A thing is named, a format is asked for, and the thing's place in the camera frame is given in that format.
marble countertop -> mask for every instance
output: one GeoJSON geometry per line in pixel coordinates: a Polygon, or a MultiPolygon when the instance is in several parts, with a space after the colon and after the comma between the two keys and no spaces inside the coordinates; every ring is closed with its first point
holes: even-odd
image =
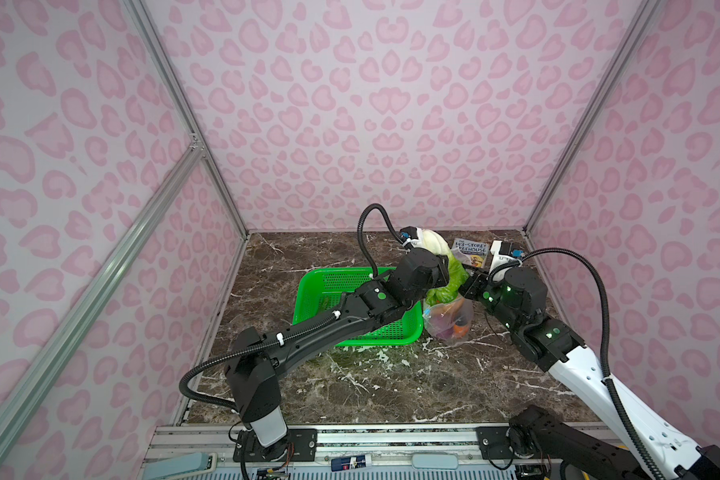
{"type": "MultiPolygon", "coordinates": [[[[439,233],[448,244],[457,236],[523,243],[514,230],[439,233]]],[[[380,266],[394,265],[404,254],[388,233],[366,238],[380,266]]],[[[259,332],[289,326],[298,282],[310,270],[330,266],[367,266],[354,233],[254,234],[211,355],[227,352],[248,326],[259,332]]],[[[556,315],[551,302],[547,305],[556,315]]],[[[291,372],[280,387],[283,415],[291,424],[504,422],[531,403],[566,422],[597,420],[565,386],[524,359],[478,303],[468,340],[460,346],[446,346],[425,330],[407,346],[336,347],[291,372]]],[[[220,367],[205,372],[200,390],[231,395],[220,367]]],[[[195,403],[188,417],[190,423],[237,420],[228,409],[202,403],[195,403]]]]}

green plastic basket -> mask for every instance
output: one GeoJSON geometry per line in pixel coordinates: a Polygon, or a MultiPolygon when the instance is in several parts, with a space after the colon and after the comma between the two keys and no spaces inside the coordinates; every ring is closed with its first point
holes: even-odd
{"type": "MultiPolygon", "coordinates": [[[[379,267],[379,273],[393,270],[379,267]]],[[[318,268],[308,272],[298,284],[293,324],[309,320],[318,312],[338,304],[342,292],[353,292],[369,280],[370,267],[318,268]]],[[[422,304],[416,303],[397,322],[374,332],[339,343],[340,346],[407,345],[415,342],[424,330],[422,304]]]]}

brown marble surface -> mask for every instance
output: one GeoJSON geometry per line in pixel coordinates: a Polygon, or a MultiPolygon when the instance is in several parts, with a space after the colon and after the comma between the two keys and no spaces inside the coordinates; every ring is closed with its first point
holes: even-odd
{"type": "MultiPolygon", "coordinates": [[[[522,243],[517,231],[439,233],[448,244],[457,236],[522,243]]],[[[388,233],[366,238],[380,266],[394,265],[404,254],[388,233]]],[[[211,355],[225,353],[248,326],[265,332],[290,325],[298,282],[311,269],[327,266],[367,266],[354,234],[254,234],[211,355]]],[[[547,305],[554,314],[551,302],[547,305]]],[[[506,330],[478,303],[468,341],[460,346],[446,346],[425,330],[408,346],[337,347],[300,366],[280,387],[283,415],[291,424],[502,422],[531,403],[566,422],[597,420],[509,345],[506,330]]],[[[220,368],[205,372],[200,390],[230,395],[220,368]]],[[[227,409],[201,403],[188,417],[190,423],[237,420],[227,409]]]]}

black mounting plate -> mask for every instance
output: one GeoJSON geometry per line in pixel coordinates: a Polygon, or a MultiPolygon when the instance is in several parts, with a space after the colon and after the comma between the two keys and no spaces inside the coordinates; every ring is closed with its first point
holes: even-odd
{"type": "MultiPolygon", "coordinates": [[[[483,460],[509,460],[514,454],[509,448],[507,427],[477,427],[478,447],[483,460]]],[[[536,452],[532,458],[539,458],[536,452]]]]}
{"type": "Polygon", "coordinates": [[[240,461],[240,445],[245,442],[246,462],[275,462],[285,461],[282,456],[288,443],[293,444],[293,456],[291,462],[314,462],[315,450],[317,449],[317,430],[314,428],[289,428],[288,434],[281,440],[267,448],[259,443],[256,432],[242,430],[239,441],[235,446],[235,453],[232,460],[240,461]]]}

pink patterned wall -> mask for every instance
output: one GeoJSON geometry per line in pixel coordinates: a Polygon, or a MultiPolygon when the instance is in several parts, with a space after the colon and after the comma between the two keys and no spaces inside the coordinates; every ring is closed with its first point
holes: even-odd
{"type": "Polygon", "coordinates": [[[199,165],[8,456],[0,480],[133,478],[179,400],[240,244],[199,165]]]}
{"type": "Polygon", "coordinates": [[[0,0],[0,403],[187,145],[117,0],[0,0]]]}
{"type": "Polygon", "coordinates": [[[248,227],[336,230],[523,225],[639,2],[147,4],[248,227]]]}
{"type": "MultiPolygon", "coordinates": [[[[720,1],[667,3],[533,238],[600,271],[615,374],[720,445],[720,1]]],[[[543,262],[599,345],[594,282],[575,260],[543,262]]]]}

